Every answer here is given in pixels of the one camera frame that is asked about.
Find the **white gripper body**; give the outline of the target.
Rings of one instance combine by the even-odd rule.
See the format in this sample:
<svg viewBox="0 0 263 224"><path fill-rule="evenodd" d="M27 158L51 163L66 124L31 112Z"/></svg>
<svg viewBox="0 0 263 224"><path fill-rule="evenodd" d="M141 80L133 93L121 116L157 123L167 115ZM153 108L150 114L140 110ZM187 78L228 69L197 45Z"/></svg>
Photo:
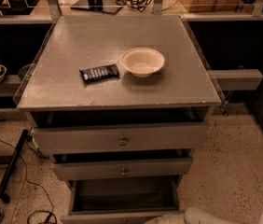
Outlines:
<svg viewBox="0 0 263 224"><path fill-rule="evenodd" d="M157 224L185 224L183 214L168 214L160 217Z"/></svg>

